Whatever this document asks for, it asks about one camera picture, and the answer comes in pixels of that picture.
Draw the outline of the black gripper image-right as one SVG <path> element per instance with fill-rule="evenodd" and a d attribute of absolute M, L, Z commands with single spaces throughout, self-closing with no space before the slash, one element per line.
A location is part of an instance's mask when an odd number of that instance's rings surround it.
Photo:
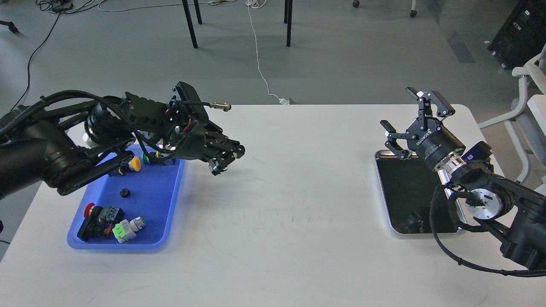
<path fill-rule="evenodd" d="M 387 141 L 385 146 L 399 159 L 407 160 L 414 151 L 425 164 L 438 170 L 437 166 L 450 153 L 462 155 L 466 146 L 450 130 L 447 130 L 442 121 L 428 120 L 434 116 L 444 118 L 456 113 L 452 105 L 438 91 L 418 91 L 413 87 L 406 87 L 406 91 L 418 103 L 418 117 L 408 127 L 408 133 L 397 133 L 396 129 L 387 121 L 380 124 L 386 130 Z M 402 149 L 397 139 L 405 139 L 409 150 Z"/>

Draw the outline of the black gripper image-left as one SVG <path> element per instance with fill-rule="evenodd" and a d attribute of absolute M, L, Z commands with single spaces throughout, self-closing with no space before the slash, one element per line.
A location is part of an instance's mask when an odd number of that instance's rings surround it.
<path fill-rule="evenodd" d="M 224 137 L 222 128 L 207 115 L 185 117 L 169 134 L 169 150 L 176 159 L 201 160 L 226 171 L 245 154 L 239 141 Z"/>

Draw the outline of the black robot arm image-left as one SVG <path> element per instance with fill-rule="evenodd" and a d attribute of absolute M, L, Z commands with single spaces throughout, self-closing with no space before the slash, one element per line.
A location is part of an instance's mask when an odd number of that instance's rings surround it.
<path fill-rule="evenodd" d="M 1 198 L 39 181 L 70 194 L 129 163 L 135 142 L 151 162 L 197 159 L 218 175 L 245 149 L 210 121 L 205 107 L 231 108 L 202 101 L 185 82 L 167 103 L 65 90 L 19 105 L 1 118 Z"/>

